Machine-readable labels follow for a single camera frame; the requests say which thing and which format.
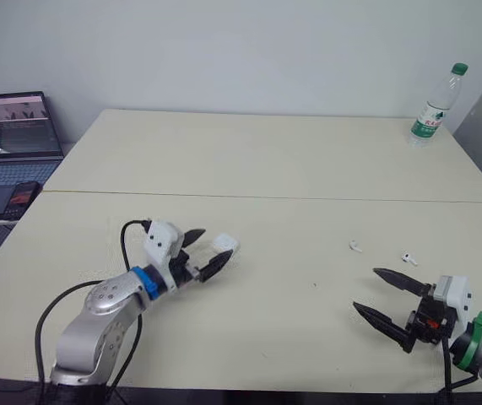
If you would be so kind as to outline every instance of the green bottle cap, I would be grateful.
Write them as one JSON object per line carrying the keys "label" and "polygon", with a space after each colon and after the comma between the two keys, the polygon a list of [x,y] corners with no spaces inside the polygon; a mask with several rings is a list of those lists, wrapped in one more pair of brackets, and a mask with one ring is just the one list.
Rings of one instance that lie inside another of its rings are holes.
{"label": "green bottle cap", "polygon": [[468,71],[468,65],[465,63],[455,63],[454,66],[452,67],[452,71],[454,74],[457,74],[458,76],[463,76],[466,74]]}

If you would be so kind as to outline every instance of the laptop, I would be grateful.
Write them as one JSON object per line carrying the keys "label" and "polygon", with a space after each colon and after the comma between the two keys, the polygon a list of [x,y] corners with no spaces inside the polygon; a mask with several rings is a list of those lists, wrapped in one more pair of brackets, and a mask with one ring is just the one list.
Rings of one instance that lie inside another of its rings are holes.
{"label": "laptop", "polygon": [[44,94],[0,94],[0,213],[15,185],[43,185],[63,157]]}

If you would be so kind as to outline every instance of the orange component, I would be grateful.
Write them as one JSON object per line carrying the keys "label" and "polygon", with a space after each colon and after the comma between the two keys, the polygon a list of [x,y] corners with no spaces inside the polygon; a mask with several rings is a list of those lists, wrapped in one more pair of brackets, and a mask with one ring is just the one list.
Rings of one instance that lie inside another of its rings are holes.
{"label": "orange component", "polygon": [[437,323],[436,321],[432,321],[431,319],[428,319],[426,323],[428,324],[429,327],[433,329],[437,329],[438,327],[440,327],[439,323]]}

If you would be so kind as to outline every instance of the small white object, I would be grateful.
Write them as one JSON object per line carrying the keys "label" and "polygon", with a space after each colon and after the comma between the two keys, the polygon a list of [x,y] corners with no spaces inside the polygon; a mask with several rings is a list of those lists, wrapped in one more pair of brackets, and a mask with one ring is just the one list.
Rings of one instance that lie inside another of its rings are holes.
{"label": "small white object", "polygon": [[350,248],[352,251],[358,251],[359,253],[362,253],[362,249],[359,248],[359,245],[357,244],[357,241],[356,241],[356,240],[352,240],[352,241],[349,243],[349,248]]}
{"label": "small white object", "polygon": [[220,234],[213,240],[213,249],[217,253],[223,251],[233,251],[233,253],[236,253],[239,249],[239,241],[227,234]]}
{"label": "small white object", "polygon": [[144,249],[150,264],[156,267],[164,279],[169,292],[176,290],[176,283],[170,271],[170,260],[177,257],[182,248],[184,233],[174,224],[162,221],[153,221],[144,242]]}
{"label": "small white object", "polygon": [[417,261],[409,253],[404,253],[402,260],[406,263],[411,263],[414,266],[419,266],[419,263],[417,263]]}

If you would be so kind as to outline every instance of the black cable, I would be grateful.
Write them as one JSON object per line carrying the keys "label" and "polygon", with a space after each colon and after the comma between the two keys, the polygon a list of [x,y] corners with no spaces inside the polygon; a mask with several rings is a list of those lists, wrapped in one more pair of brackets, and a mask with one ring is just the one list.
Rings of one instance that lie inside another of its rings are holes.
{"label": "black cable", "polygon": [[121,251],[122,251],[122,260],[124,260],[124,267],[126,268],[126,271],[130,271],[130,263],[128,262],[128,256],[126,253],[126,245],[125,245],[125,240],[124,240],[124,235],[126,234],[126,229],[128,226],[133,225],[133,224],[144,224],[144,221],[141,220],[133,220],[133,221],[128,221],[126,222],[122,228],[121,228]]}
{"label": "black cable", "polygon": [[128,405],[127,400],[122,397],[122,395],[121,395],[121,393],[119,392],[119,390],[115,390],[114,392],[116,393],[116,396],[121,400],[121,402],[123,403],[123,405]]}
{"label": "black cable", "polygon": [[448,337],[441,340],[441,346],[443,347],[443,364],[445,367],[445,387],[443,391],[447,397],[447,403],[452,404],[451,353],[449,352]]}
{"label": "black cable", "polygon": [[[126,253],[126,241],[125,241],[125,234],[126,234],[126,229],[128,226],[132,224],[141,224],[145,231],[149,230],[150,227],[150,221],[148,220],[132,220],[126,222],[122,228],[121,228],[121,252],[122,252],[122,260],[124,261],[124,267],[126,268],[126,271],[130,271],[130,262],[128,261],[128,256]],[[139,339],[141,338],[141,333],[143,331],[143,317],[141,314],[138,315],[138,330],[136,331],[136,336],[133,339],[132,343],[132,348],[130,349],[130,353],[124,360],[124,363],[122,364],[121,369],[119,369],[119,372],[116,373],[115,380],[111,383],[111,387],[109,389],[109,392],[106,396],[106,398],[110,398],[112,393],[115,391],[116,386],[118,385],[119,381],[121,380],[122,376],[124,375],[124,372],[126,371],[127,367],[130,365],[130,362],[132,361],[133,355],[136,353],[136,349],[138,348],[139,344]]]}
{"label": "black cable", "polygon": [[14,394],[17,392],[27,392],[28,390],[32,390],[34,387],[35,384],[30,384],[29,386],[24,386],[23,388],[18,388],[15,390],[3,390],[0,388],[0,392]]}
{"label": "black cable", "polygon": [[38,323],[36,323],[36,331],[35,331],[35,356],[36,356],[36,367],[38,369],[38,382],[40,384],[39,387],[39,396],[36,402],[37,405],[41,405],[44,399],[44,394],[46,391],[46,376],[44,372],[44,359],[41,355],[41,329],[44,326],[44,321],[46,320],[47,316],[51,312],[51,310],[55,307],[56,304],[68,294],[71,294],[73,291],[78,289],[82,289],[84,287],[89,287],[90,285],[95,285],[101,283],[102,280],[95,280],[95,281],[87,281],[85,283],[81,283],[78,285],[74,285],[72,288],[67,289],[62,294],[58,295],[42,312]]}
{"label": "black cable", "polygon": [[[471,384],[472,382],[476,382],[477,380],[479,379],[479,376],[478,375],[471,375],[470,377],[468,378],[464,378],[463,380],[460,380],[460,381],[457,381],[457,382],[453,382],[451,384],[451,388],[453,390],[457,389],[457,388],[460,388],[461,386],[466,386],[467,384]],[[443,387],[439,392],[444,392],[445,391],[445,387]]]}

